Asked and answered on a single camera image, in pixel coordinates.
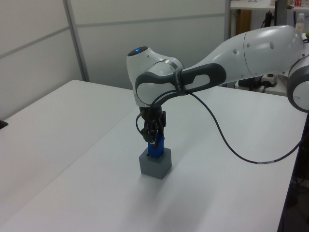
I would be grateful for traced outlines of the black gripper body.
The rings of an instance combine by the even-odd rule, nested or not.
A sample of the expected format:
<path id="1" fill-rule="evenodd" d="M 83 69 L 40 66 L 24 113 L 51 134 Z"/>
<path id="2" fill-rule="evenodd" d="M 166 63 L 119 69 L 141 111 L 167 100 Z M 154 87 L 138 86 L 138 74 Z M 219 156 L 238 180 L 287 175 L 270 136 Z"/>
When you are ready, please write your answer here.
<path id="1" fill-rule="evenodd" d="M 145 125 L 157 122 L 163 127 L 166 126 L 166 112 L 162 110 L 162 107 L 140 107 L 139 110 Z"/>

